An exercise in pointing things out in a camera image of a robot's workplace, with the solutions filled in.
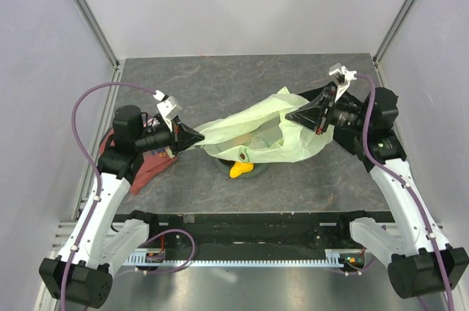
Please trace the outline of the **light green plastic bag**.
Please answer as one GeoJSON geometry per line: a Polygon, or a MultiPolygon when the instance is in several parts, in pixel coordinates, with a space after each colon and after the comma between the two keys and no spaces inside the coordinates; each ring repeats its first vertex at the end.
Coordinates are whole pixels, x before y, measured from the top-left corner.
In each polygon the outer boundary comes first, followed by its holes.
{"type": "Polygon", "coordinates": [[[229,117],[196,128],[204,140],[195,144],[209,156],[238,162],[294,163],[318,154],[333,141],[333,130],[324,134],[304,128],[285,115],[305,106],[307,100],[284,87],[253,106],[229,117]],[[250,143],[236,146],[234,139],[251,134],[250,143]]]}

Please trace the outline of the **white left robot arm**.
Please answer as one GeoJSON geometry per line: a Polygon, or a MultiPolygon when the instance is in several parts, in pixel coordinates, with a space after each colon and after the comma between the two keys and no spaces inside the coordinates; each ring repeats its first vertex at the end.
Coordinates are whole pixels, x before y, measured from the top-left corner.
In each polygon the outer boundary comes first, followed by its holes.
{"type": "Polygon", "coordinates": [[[180,121],[157,117],[156,128],[144,124],[139,107],[123,106],[115,111],[113,133],[97,162],[97,175],[84,211],[69,239],[54,259],[44,259],[40,276],[52,297],[85,307],[103,306],[113,278],[141,245],[153,247],[160,241],[156,216],[140,212],[127,219],[112,238],[108,231],[117,208],[129,192],[144,163],[144,153],[169,148],[178,154],[204,136],[180,121]]]}

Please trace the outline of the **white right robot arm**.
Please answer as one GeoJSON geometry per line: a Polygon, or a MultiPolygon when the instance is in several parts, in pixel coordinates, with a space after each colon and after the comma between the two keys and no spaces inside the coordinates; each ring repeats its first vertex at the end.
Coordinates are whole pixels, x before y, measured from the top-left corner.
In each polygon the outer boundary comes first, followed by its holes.
{"type": "Polygon", "coordinates": [[[368,213],[341,217],[336,228],[343,247],[364,246],[387,269],[396,294],[408,299],[453,290],[468,267],[468,253],[454,248],[429,214],[410,172],[407,155],[394,130],[398,97],[376,87],[365,101],[333,84],[301,93],[306,105],[286,118],[317,135],[333,139],[357,156],[385,197],[400,236],[387,233],[368,213]]]}

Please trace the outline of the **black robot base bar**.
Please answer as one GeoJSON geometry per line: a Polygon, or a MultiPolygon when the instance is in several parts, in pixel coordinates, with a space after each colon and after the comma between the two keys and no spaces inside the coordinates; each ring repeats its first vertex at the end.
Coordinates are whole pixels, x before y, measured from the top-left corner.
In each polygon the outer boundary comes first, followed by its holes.
{"type": "Polygon", "coordinates": [[[133,211],[117,214],[114,223],[138,219],[149,225],[149,236],[167,229],[190,233],[197,246],[230,243],[268,243],[311,249],[360,249],[346,224],[372,218],[381,225],[394,223],[389,211],[316,213],[195,213],[155,214],[133,211]]]}

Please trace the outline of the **yellow lemon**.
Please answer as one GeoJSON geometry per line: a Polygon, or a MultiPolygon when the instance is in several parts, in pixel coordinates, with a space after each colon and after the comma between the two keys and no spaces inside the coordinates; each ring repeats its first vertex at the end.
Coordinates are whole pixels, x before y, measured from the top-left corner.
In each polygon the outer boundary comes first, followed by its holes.
{"type": "Polygon", "coordinates": [[[237,138],[234,139],[234,143],[236,146],[238,145],[245,145],[246,143],[250,143],[252,139],[252,135],[247,133],[243,134],[242,136],[238,136],[237,138]]]}

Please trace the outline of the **yellow pear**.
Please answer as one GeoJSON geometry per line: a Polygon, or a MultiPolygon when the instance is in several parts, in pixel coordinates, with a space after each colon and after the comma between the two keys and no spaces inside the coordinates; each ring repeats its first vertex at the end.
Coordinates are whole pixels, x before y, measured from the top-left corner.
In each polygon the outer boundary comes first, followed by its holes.
{"type": "Polygon", "coordinates": [[[251,162],[234,162],[229,170],[229,178],[236,179],[242,175],[252,172],[254,170],[254,164],[251,162]]]}

